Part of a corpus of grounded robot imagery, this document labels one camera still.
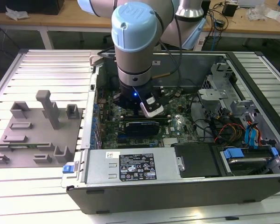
white paper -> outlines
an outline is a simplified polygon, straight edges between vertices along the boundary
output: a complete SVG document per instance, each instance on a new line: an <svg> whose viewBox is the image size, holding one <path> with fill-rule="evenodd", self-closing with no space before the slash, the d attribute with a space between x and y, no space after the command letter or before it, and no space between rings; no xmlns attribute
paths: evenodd
<svg viewBox="0 0 280 224"><path fill-rule="evenodd" d="M106 159L118 159L120 152L106 152Z"/></svg>
<svg viewBox="0 0 280 224"><path fill-rule="evenodd" d="M266 17L271 18L273 20L275 20L277 18L277 16L280 15L280 12L275 11L275 10L267 10L266 12Z"/></svg>
<svg viewBox="0 0 280 224"><path fill-rule="evenodd" d="M13 20L20 20L20 19L27 19L29 18L28 16L28 13L25 12L25 11L22 11L22 12L17 12L17 11L14 11L14 10L11 10L10 8L7 8L6 7L6 10L7 12L5 12L5 14L12 18Z"/></svg>

light blue robot joint cap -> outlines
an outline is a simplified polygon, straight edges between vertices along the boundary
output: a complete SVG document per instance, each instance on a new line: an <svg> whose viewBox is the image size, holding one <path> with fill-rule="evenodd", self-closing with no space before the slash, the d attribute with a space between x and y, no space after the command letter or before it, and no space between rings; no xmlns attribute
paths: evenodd
<svg viewBox="0 0 280 224"><path fill-rule="evenodd" d="M154 10L142 2L128 2L112 14L112 39L124 52L138 52L153 41L157 32Z"/></svg>

motherboard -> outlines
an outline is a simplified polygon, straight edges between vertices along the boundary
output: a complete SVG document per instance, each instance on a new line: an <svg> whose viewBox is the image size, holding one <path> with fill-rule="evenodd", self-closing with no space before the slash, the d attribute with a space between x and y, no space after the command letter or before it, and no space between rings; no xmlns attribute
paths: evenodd
<svg viewBox="0 0 280 224"><path fill-rule="evenodd" d="M164 89L165 93L173 90ZM176 93L173 101L164 106L164 112L148 119L142 111L135 115L113 103L114 92L97 92L97 137L95 148L170 147L174 143L199 141L190 113L189 94Z"/></svg>

floor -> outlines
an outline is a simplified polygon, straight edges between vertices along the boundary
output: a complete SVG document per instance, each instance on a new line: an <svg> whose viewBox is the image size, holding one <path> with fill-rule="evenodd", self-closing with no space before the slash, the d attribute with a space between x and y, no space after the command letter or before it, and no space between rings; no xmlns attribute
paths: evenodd
<svg viewBox="0 0 280 224"><path fill-rule="evenodd" d="M7 34L23 49L44 49L40 34L37 31L17 31L9 30ZM112 45L111 39L108 43L103 43L104 33L84 33L84 42L80 42L79 33L76 32L50 32L55 49L105 49ZM247 47L242 44L244 38L223 37L219 41L215 50L219 51L260 51L271 63L280 68L280 40L267 40L263 46L262 39L251 39ZM212 40L209 40L203 50L211 50ZM12 55L16 56L17 48L13 43L0 32L0 80L12 63Z"/></svg>

power supply label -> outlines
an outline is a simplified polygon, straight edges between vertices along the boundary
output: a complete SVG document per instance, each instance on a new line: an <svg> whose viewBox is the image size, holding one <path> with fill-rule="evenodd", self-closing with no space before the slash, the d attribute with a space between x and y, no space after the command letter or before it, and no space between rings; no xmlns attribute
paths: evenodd
<svg viewBox="0 0 280 224"><path fill-rule="evenodd" d="M121 181L156 180L154 154L120 155L119 178Z"/></svg>

